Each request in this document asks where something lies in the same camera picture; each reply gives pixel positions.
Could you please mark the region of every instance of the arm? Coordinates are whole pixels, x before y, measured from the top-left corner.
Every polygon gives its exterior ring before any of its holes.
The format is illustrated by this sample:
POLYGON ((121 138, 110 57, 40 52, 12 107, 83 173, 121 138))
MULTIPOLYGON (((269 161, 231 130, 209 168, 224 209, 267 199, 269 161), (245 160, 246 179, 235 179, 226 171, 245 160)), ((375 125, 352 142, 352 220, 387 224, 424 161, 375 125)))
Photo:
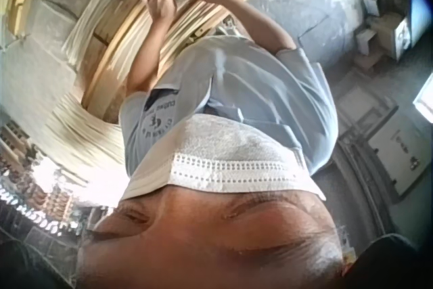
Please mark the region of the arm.
POLYGON ((144 1, 153 22, 131 66, 127 79, 127 96, 152 89, 158 76, 162 45, 176 14, 174 0, 144 1))
POLYGON ((291 36, 276 22, 243 0, 204 0, 226 7, 244 25, 254 42, 272 54, 295 49, 291 36))

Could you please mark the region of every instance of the skin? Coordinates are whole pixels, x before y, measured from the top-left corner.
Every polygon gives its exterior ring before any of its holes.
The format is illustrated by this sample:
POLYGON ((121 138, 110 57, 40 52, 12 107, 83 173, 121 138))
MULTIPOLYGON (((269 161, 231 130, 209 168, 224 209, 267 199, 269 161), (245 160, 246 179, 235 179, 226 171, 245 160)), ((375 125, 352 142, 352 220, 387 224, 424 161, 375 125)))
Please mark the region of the skin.
MULTIPOLYGON (((174 0, 145 1, 153 24, 128 94, 152 88, 176 15, 174 0)), ((296 48, 242 0, 205 1, 230 10, 270 53, 296 48)), ((302 191, 216 194, 166 186, 122 201, 94 232, 79 251, 77 288, 297 288, 324 263, 341 271, 335 224, 322 201, 302 191)))

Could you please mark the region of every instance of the light blue shirt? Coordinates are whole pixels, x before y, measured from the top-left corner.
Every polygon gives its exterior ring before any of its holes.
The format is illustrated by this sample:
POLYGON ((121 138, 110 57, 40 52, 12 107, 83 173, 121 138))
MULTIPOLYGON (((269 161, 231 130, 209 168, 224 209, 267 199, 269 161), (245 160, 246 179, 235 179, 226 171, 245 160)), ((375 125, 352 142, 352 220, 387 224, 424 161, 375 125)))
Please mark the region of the light blue shirt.
POLYGON ((150 93, 120 109, 127 173, 184 118, 223 116, 301 149, 312 175, 330 158, 338 120, 325 75, 302 49, 276 56, 239 37, 209 37, 188 47, 150 93))

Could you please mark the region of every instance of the surgical mask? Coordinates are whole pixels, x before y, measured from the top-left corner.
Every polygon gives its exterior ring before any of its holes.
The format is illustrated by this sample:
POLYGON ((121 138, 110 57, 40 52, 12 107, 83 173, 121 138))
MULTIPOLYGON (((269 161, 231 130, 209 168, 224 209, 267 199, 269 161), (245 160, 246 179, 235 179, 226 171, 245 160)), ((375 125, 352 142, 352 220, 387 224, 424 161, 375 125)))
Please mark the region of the surgical mask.
POLYGON ((146 154, 122 200, 165 185, 214 193, 322 191, 310 178, 302 150, 226 118, 195 114, 175 125, 146 154))

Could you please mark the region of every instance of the window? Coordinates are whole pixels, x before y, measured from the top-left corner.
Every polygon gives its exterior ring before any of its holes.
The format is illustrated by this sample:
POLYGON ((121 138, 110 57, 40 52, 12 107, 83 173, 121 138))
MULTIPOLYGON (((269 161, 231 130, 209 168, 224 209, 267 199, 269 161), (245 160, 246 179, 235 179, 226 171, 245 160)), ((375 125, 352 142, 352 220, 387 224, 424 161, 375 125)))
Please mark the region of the window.
POLYGON ((414 104, 417 110, 433 123, 433 73, 422 87, 414 104))

